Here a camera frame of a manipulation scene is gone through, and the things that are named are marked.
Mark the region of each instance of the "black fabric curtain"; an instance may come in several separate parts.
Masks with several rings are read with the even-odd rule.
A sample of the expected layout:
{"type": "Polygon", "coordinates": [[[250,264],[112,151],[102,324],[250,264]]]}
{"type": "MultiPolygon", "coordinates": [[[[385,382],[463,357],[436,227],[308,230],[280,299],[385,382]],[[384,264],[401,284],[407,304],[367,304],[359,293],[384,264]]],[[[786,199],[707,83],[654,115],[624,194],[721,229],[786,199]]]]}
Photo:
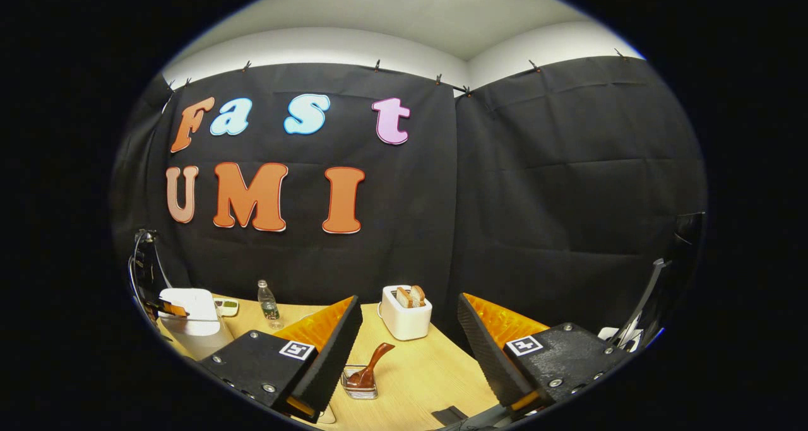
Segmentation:
{"type": "MultiPolygon", "coordinates": [[[[433,323],[464,348],[461,292],[548,325],[572,321],[593,333],[620,327],[669,245],[675,216],[706,210],[692,127],[638,59],[558,62],[458,98],[446,84],[383,69],[259,66],[173,95],[155,80],[140,104],[113,183],[120,256],[139,227],[157,229],[171,250],[169,274],[187,278],[180,285],[254,300],[257,280],[266,279],[286,304],[332,304],[353,294],[371,304],[385,285],[418,284],[434,306],[433,323]],[[316,132],[289,134],[289,104],[303,94],[326,95],[330,107],[316,132]],[[191,143],[171,153],[182,112],[210,97],[213,108],[191,143]],[[251,101],[248,126],[213,135],[211,123],[235,98],[251,101]],[[376,132],[372,105],[387,98],[410,109],[398,119],[404,143],[376,132]],[[245,186],[263,164],[288,167],[283,232],[213,223],[214,168],[226,162],[239,166],[245,186]],[[187,166],[199,168],[196,210],[182,223],[167,209],[165,171],[187,166]],[[321,227],[330,167],[364,172],[356,233],[321,227]]],[[[182,176],[177,189],[185,206],[182,176]]]]}
{"type": "MultiPolygon", "coordinates": [[[[353,294],[378,302],[386,285],[419,284],[436,304],[445,302],[456,195],[456,117],[449,86],[357,66],[261,66],[184,86],[170,106],[169,123],[156,129],[146,197],[160,226],[176,238],[194,287],[254,300],[257,280],[266,279],[280,302],[332,304],[353,294]],[[289,134],[289,104],[303,94],[329,98],[324,124],[312,134],[289,134]],[[182,111],[210,97],[213,109],[190,134],[190,145],[172,154],[182,111]],[[219,108],[235,98],[252,102],[248,126],[237,135],[211,135],[219,108]],[[410,110],[399,119],[408,138],[398,145],[376,134],[372,104],[387,98],[399,98],[410,110]],[[280,187],[283,232],[214,224],[219,186],[214,169],[225,162],[239,166],[246,186],[265,163],[288,167],[280,187]],[[199,167],[196,210],[193,220],[180,223],[167,211],[165,169],[190,165],[199,167]],[[321,227],[329,216],[330,167],[365,174],[356,189],[355,217],[361,223],[356,233],[321,227]]],[[[180,177],[179,206],[185,206],[184,188],[180,177]]]]}
{"type": "MultiPolygon", "coordinates": [[[[547,325],[623,325],[675,216],[706,208],[692,127],[643,60],[588,57],[456,99],[448,308],[471,293],[547,325]]],[[[441,323],[465,342],[456,319],[441,323]]]]}

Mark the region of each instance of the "bread slice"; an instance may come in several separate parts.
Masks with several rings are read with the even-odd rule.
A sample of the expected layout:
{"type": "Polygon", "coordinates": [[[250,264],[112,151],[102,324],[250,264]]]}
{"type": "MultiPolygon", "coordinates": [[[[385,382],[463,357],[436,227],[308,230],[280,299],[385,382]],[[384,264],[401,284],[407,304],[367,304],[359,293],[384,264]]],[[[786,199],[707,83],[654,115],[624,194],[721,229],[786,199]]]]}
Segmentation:
{"type": "Polygon", "coordinates": [[[424,299],[427,298],[427,294],[424,293],[421,286],[413,285],[413,287],[410,288],[410,298],[412,298],[414,307],[423,307],[426,305],[424,299]]]}
{"type": "Polygon", "coordinates": [[[402,307],[412,308],[413,304],[412,297],[410,296],[409,293],[407,293],[406,290],[401,289],[401,287],[396,289],[396,299],[398,300],[399,304],[401,304],[402,307]]]}

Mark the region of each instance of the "white appliance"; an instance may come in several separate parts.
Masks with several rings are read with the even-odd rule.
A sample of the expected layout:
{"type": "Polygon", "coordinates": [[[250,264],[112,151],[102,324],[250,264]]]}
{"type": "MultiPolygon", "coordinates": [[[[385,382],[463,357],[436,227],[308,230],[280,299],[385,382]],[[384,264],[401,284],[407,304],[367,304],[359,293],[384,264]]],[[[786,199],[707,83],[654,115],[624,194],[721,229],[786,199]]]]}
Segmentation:
{"type": "Polygon", "coordinates": [[[233,341],[233,334],[217,313],[210,291],[170,288],[162,290],[160,298],[187,311],[187,318],[168,315],[162,311],[158,312],[158,318],[165,330],[197,361],[233,341]]]}
{"type": "Polygon", "coordinates": [[[395,298],[398,288],[410,291],[409,285],[389,285],[381,290],[379,317],[387,325],[390,334],[399,341],[427,336],[429,319],[432,318],[432,304],[424,299],[424,306],[404,308],[395,298]]]}

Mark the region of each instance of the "pink letter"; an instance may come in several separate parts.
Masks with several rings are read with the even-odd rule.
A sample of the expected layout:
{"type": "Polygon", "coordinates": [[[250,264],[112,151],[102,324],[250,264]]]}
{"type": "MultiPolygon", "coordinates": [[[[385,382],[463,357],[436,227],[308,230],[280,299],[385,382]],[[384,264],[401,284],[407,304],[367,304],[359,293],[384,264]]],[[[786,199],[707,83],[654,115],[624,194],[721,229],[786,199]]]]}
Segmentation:
{"type": "Polygon", "coordinates": [[[407,132],[398,131],[398,118],[410,117],[410,109],[401,106],[398,98],[387,98],[387,100],[376,101],[371,105],[374,111],[379,112],[376,119],[376,134],[379,139],[387,144],[403,144],[407,141],[407,132]]]}

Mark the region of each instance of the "brown spatula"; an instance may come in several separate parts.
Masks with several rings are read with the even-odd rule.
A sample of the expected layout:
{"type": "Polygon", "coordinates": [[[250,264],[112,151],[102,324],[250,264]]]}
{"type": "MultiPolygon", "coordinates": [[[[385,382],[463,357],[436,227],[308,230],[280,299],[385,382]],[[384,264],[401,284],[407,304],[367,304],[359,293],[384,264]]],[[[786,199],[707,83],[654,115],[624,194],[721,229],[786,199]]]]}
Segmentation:
{"type": "Polygon", "coordinates": [[[370,362],[367,363],[367,366],[351,374],[351,377],[349,377],[346,382],[346,388],[373,388],[373,384],[376,383],[375,379],[373,379],[373,367],[376,366],[376,362],[379,361],[382,355],[386,354],[394,347],[395,345],[381,343],[379,347],[373,351],[373,357],[370,358],[370,362]]]}

